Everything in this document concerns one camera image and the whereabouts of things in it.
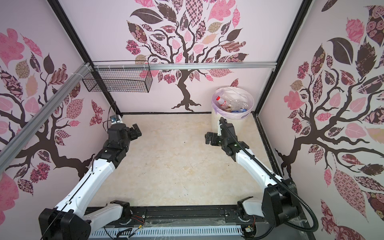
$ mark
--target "wall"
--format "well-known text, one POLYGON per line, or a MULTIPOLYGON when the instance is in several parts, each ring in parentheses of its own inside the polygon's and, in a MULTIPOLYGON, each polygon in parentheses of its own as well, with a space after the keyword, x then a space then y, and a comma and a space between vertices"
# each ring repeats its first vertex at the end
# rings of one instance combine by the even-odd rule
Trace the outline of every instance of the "wall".
POLYGON ((382 239, 382 3, 314 2, 260 114, 319 240, 382 239))
MULTIPOLYGON (((300 0, 96 2, 61 1, 92 60, 136 59, 151 64, 276 61, 301 4, 300 0)), ((215 89, 235 80, 257 102, 269 74, 270 69, 152 71, 149 93, 112 96, 122 112, 211 111, 215 89)))
MULTIPOLYGON (((2 149, 83 61, 45 0, 0 7, 2 149)), ((0 175, 2 239, 40 238, 41 211, 68 194, 107 138, 108 107, 79 84, 0 175)))

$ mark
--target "black frame edge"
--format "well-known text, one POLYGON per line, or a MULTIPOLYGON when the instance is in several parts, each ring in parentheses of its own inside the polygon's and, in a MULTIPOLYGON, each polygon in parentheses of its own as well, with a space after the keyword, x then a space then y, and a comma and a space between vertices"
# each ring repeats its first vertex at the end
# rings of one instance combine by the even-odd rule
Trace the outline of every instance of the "black frame edge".
POLYGON ((99 73, 95 71, 94 69, 94 64, 88 55, 88 52, 86 51, 83 43, 81 42, 79 36, 77 35, 75 29, 73 28, 71 22, 69 21, 67 15, 65 14, 63 8, 61 7, 60 3, 58 0, 47 0, 49 5, 51 6, 53 12, 59 19, 61 25, 67 32, 69 38, 71 39, 73 45, 79 52, 81 58, 83 59, 84 62, 89 63, 91 68, 93 69, 92 75, 94 76, 97 84, 100 86, 101 91, 103 92, 105 98, 107 99, 108 103, 112 106, 114 109, 115 113, 118 115, 121 115, 121 112, 116 104, 116 101, 113 99, 112 95, 108 92, 107 87, 105 83, 102 81, 99 73))
POLYGON ((297 32, 299 31, 299 29, 303 23, 303 20, 304 20, 305 16, 307 15, 307 12, 309 10, 309 7, 311 6, 311 3, 312 3, 312 0, 303 0, 303 2, 301 3, 301 6, 299 8, 299 11, 297 12, 296 18, 292 24, 292 27, 288 33, 288 36, 284 42, 283 48, 281 49, 279 57, 277 58, 276 68, 272 72, 272 74, 270 75, 270 77, 269 77, 269 79, 265 85, 265 88, 263 90, 263 93, 260 96, 260 100, 257 103, 256 109, 255 109, 256 115, 258 115, 260 113, 260 111, 264 105, 264 102, 268 96, 268 93, 271 90, 273 83, 275 82, 277 74, 279 73, 279 71, 283 65, 283 62, 285 60, 285 57, 287 56, 288 51, 290 50, 292 43, 295 40, 297 32))

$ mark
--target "tree mural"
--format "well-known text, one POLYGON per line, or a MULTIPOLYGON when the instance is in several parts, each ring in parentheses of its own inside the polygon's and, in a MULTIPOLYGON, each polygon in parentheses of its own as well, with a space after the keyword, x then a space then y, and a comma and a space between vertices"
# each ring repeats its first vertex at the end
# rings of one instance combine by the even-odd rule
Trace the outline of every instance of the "tree mural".
MULTIPOLYGON (((0 58, 8 68, 8 63, 11 60, 24 58, 21 53, 24 51, 25 46, 17 41, 18 33, 14 29, 7 29, 7 33, 8 36, 0 33, 0 58)), ((53 94, 57 92, 54 85, 64 84, 68 78, 65 64, 55 70, 49 54, 43 58, 40 48, 32 40, 26 37, 23 37, 23 40, 30 49, 31 55, 16 65, 15 73, 18 78, 10 74, 9 69, 6 70, 3 66, 0 67, 0 77, 5 87, 0 93, 0 115, 3 120, 8 119, 8 121, 0 121, 0 134, 10 135, 8 138, 0 137, 0 142, 5 145, 19 133, 28 120, 39 111, 40 107, 48 102, 48 93, 50 91, 53 94), (39 91, 38 82, 43 86, 41 91, 39 91)), ((55 112, 51 114, 50 118, 45 121, 39 131, 36 132, 38 141, 32 144, 32 141, 35 140, 31 139, 30 144, 28 144, 30 146, 27 145, 28 147, 21 150, 16 156, 16 159, 23 159, 23 161, 6 168, 6 170, 18 168, 14 179, 17 181, 18 187, 24 192, 33 195, 33 184, 47 179, 52 164, 56 168, 76 168, 79 177, 83 177, 88 171, 87 167, 93 155, 81 162, 76 158, 60 156, 58 152, 58 146, 65 146, 63 139, 70 137, 65 129, 76 127, 80 123, 76 120, 83 108, 83 99, 76 98, 79 92, 80 84, 77 84, 55 112)), ((95 109, 95 107, 94 111, 95 113, 103 113, 103 110, 95 109)))
MULTIPOLYGON (((127 21, 129 31, 136 41, 128 40, 126 49, 137 55, 137 64, 144 63, 144 60, 150 63, 242 62, 248 55, 237 53, 246 44, 245 41, 235 42, 241 29, 229 31, 236 28, 240 21, 239 10, 235 8, 231 12, 235 0, 159 0, 155 1, 156 6, 152 0, 135 1, 146 7, 131 14, 146 24, 139 25, 127 21), (185 11, 181 11, 184 2, 185 11), (150 9, 151 7, 155 7, 160 14, 150 9), (202 19, 203 13, 208 9, 208 19, 202 19), (207 28, 206 23, 211 19, 218 21, 212 22, 207 28), (142 50, 149 52, 149 55, 140 54, 142 50)), ((211 69, 208 73, 201 70, 151 71, 152 76, 157 76, 159 82, 164 80, 168 84, 176 83, 181 90, 184 98, 172 109, 184 106, 191 112, 193 110, 189 106, 201 105, 191 100, 185 81, 200 81, 202 76, 208 81, 213 81, 213 77, 220 78, 229 73, 229 69, 211 69)))
POLYGON ((309 145, 308 154, 314 154, 315 164, 324 159, 326 184, 331 184, 333 171, 333 183, 350 206, 366 218, 366 196, 373 210, 384 220, 384 195, 361 190, 364 187, 384 191, 382 184, 372 178, 382 174, 384 166, 354 156, 358 152, 368 152, 384 157, 380 149, 371 149, 367 145, 372 141, 384 143, 384 129, 378 126, 384 123, 384 107, 371 107, 384 101, 384 68, 380 68, 384 65, 384 53, 376 61, 375 51, 375 45, 379 48, 384 46, 384 7, 366 8, 369 11, 366 28, 359 19, 348 19, 346 31, 350 41, 332 38, 328 41, 333 45, 333 54, 326 53, 321 45, 311 65, 304 62, 299 66, 298 80, 290 85, 292 90, 284 97, 284 102, 292 110, 288 119, 293 122, 296 136, 288 155, 277 149, 276 152, 283 161, 281 168, 286 169, 291 178, 291 164, 295 162, 298 151, 309 145), (358 45, 357 52, 354 52, 352 44, 358 45), (330 166, 328 156, 334 159, 335 169, 330 166), (351 177, 349 174, 353 173, 365 176, 351 177))

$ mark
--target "beige floor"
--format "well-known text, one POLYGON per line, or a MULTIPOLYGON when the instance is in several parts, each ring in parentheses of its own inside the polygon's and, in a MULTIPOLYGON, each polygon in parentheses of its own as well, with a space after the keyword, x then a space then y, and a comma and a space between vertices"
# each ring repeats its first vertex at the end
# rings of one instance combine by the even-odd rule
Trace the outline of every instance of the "beige floor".
MULTIPOLYGON (((236 204, 254 196, 262 199, 256 181, 220 147, 205 144, 210 114, 125 115, 142 136, 131 142, 127 156, 100 187, 90 206, 112 200, 131 206, 236 204)), ((252 116, 237 133, 270 168, 252 116)))

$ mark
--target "aluminum rail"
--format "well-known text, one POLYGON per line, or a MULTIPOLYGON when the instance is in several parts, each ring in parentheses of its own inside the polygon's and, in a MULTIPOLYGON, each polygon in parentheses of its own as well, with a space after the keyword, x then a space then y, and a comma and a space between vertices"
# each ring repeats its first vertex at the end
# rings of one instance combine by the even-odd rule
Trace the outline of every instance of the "aluminum rail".
MULTIPOLYGON (((147 68, 147 64, 119 64, 108 65, 93 62, 95 68, 147 68)), ((276 62, 241 62, 241 63, 171 63, 171 64, 150 64, 151 70, 182 70, 182 69, 214 69, 214 68, 275 68, 276 62)))
POLYGON ((0 155, 0 173, 4 172, 17 154, 25 147, 28 141, 35 135, 44 122, 50 117, 64 98, 89 72, 89 63, 83 63, 73 73, 61 88, 48 100, 48 102, 32 117, 21 131, 3 148, 0 155))

